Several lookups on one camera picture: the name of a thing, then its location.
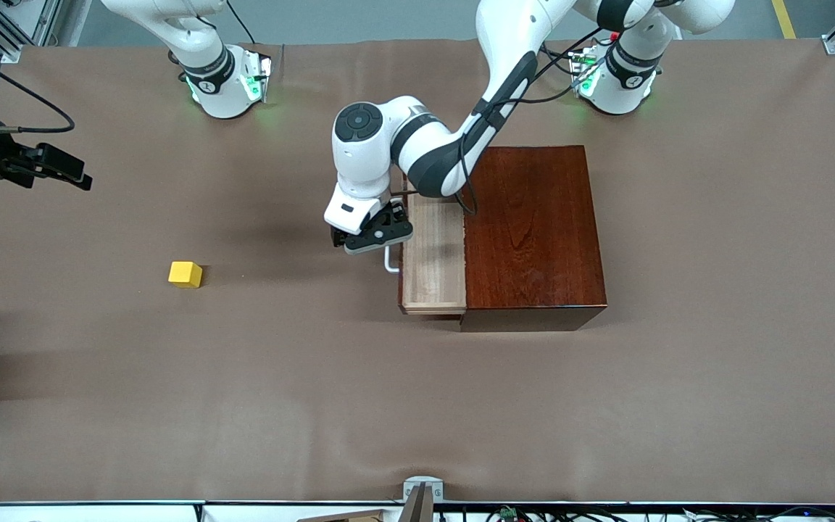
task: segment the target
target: yellow cube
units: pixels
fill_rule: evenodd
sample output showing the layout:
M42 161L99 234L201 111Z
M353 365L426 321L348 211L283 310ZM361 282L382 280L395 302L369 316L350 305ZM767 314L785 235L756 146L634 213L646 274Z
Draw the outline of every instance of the yellow cube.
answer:
M170 282L179 288L199 288L202 286L202 267L192 261L173 261Z

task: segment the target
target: wire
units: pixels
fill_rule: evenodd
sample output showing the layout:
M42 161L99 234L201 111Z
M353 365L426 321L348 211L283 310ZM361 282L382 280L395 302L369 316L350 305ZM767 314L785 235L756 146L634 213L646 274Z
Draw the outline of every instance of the wire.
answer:
M587 39L590 39L592 36L595 36L596 34L598 34L600 32L601 32L601 28L597 27L592 32L590 32L589 34L586 34L585 36L583 36L582 38L577 40L577 42L571 44L571 46L566 47L566 50L562 51L561 53L557 53L557 56L554 56L553 59L550 60L550 63L547 63L547 65L544 65L542 69L538 70L536 75L533 77L533 80L531 80L531 83L536 82L537 80L539 80L540 76L543 76L543 74L547 70L549 70L550 67L553 67L554 65L559 63L561 59L564 59L564 57L569 57L569 53L573 52L573 50L576 50L576 47L580 46L581 44L586 43Z
M21 85L21 83L12 80L6 73L0 71L0 78L6 80L7 82L11 83L11 85L16 86L22 92L26 93L32 98L38 100L38 102L43 103L50 109L53 109L58 115L60 115L64 120L67 121L67 124L62 126L62 128L11 128L8 133L63 133L63 132L70 132L72 129L76 128L76 122L72 121L69 115L66 112L63 112L63 109L60 109L53 103L51 103L48 99L44 98L43 96L37 94L33 90L30 90L28 87Z
M475 187L473 187L473 179L470 176L470 169L466 166L466 133L460 136L460 149L458 149L458 154L460 155L460 165L463 167L463 178L466 179L466 188L470 189L470 195L473 196L473 208L469 208L466 206L466 202L463 201L463 197L459 191L455 193L455 197L457 197L457 203L460 204L460 208L463 209L464 214L466 215L477 215L478 214L478 198L475 194Z
M817 513L818 515L829 516L829 518L833 518L835 520L835 513L831 512L831 511L826 511L826 509L820 509L818 507L808 507L806 505L800 505L800 506L797 506L797 507L793 507L791 509L788 509L788 510L785 510L785 511L779 513L778 515L763 516L763 518L756 518L756 520L760 520L760 521L763 521L763 522L770 522L772 520L775 520L776 518L779 518L779 516L791 515L791 513L794 513L795 511L807 511L807 512L810 512L810 513Z
M246 36L249 37L249 43L254 44L256 46L256 44L257 44L256 39L253 38L253 35L251 34L251 32L249 32L249 29L246 29L246 24L243 22L243 20L241 20L241 15L238 14L238 12L236 12L236 10L234 9L234 6L231 6L231 0L228 0L228 9L231 10L231 13L234 14L234 17L236 19L238 19L239 23L241 23L241 27L244 28L244 32L246 33Z
M550 51L549 49L547 49L547 46L542 46L541 50L546 52L547 56L553 56L553 55L554 56L553 56L553 59L550 60L550 63L547 63L547 65L544 65L542 69L538 70L536 75L533 77L533 80L531 80L530 85L533 85L533 82L536 82L537 80L539 80L540 76L542 76L543 73L545 73L550 67L553 67L553 66L557 65L557 63L559 63L559 61L561 59L563 59L563 57L568 57L569 53L572 50L576 49L576 47L578 47L582 43L586 42L586 40L589 40L591 37L598 34L600 32L600 30L601 30L601 28L597 27L592 32L590 32L589 34L586 34L585 36L583 36L582 38L577 40L577 42L571 44L571 46L569 46L565 51L563 51L563 53L556 53L554 51ZM590 70L587 70L585 73L580 74L579 75L580 79L574 80L568 87L566 87L566 89L563 89L562 92L556 93L553 96L550 96L549 98L543 98L543 99L523 99L523 98L503 99L501 101L498 101L498 102L494 103L494 108L498 108L500 106L507 105L508 103L531 103L531 104L533 104L533 103L553 102L554 99L560 99L563 96L566 96L567 94L569 94L571 92L571 90L573 90L574 88L579 86L580 83L582 83L584 81L584 78L589 77L595 70L597 70L597 68L599 68L602 63L604 63L604 57L601 57L600 60L597 60L597 62L594 63L594 65L592 66L592 68ZM468 166L466 165L466 133L465 132L462 133L462 135L460 136L459 147L460 148L458 149L457 154L460 156L460 166L463 169L463 178L466 181L466 188L468 189L468 191L470 192L471 197L473 198L473 207L470 208L470 206L466 205L466 202L463 201L463 197L462 197L462 195L460 194L459 191L457 191L457 193L455 193L454 195L455 195L455 197L457 197L457 203L460 204L460 208L463 209L464 214L466 214L466 215L477 215L478 214L478 197L476 196L475 187L473 187L473 179L471 179L471 176L470 176L470 169L468 169ZM588 515L581 515L581 516L586 516L586 518L592 519L593 522L601 522L600 520L591 518L591 516L588 516ZM625 521L623 521L622 518L616 518L615 522L625 522Z
M547 49L547 46L540 47L540 52L546 54L548 57L553 57L554 55L556 55L556 52ZM565 67L561 66L559 62L557 62L556 65L554 65L553 67L562 70L564 73L569 74L569 76L576 75L575 73L571 72L571 70L568 70Z
M211 27L213 30L218 30L218 27L215 24L209 22L208 20L203 19L203 17L195 17L195 20L198 20L201 23L204 23L206 26Z

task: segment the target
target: wooden box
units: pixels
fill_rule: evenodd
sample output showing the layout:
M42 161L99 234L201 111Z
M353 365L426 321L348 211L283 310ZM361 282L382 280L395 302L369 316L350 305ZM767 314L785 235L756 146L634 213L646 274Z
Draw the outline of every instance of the wooden box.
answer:
M463 331L567 331L606 308L583 146L493 146L473 187L477 215L409 199L404 313L461 316Z

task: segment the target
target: table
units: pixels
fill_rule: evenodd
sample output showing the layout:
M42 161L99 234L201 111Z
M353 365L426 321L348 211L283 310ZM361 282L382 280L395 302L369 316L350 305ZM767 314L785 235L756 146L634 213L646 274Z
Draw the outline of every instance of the table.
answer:
M0 500L380 499L427 473L467 500L835 502L821 43L675 42L635 115L517 110L496 145L589 155L609 307L575 333L404 317L380 252L329 246L335 113L409 93L456 126L476 43L286 47L234 121L165 54L6 68L76 118L47 138L95 185L0 183ZM59 122L1 82L0 119ZM207 286L169 285L175 259Z

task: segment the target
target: gray floor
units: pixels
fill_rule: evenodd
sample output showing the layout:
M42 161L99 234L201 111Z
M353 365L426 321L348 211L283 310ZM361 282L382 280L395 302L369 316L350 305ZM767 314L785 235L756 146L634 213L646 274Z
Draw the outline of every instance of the gray floor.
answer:
M345 44L368 40L475 38L477 0L232 0L256 39L267 44ZM835 23L835 0L786 0L799 38L818 37ZM209 17L226 42L246 36L228 10ZM590 21L570 14L551 39L582 36ZM781 38L771 0L738 0L722 26L702 36L686 38ZM79 36L80 46L158 46L142 27L109 12L93 0Z

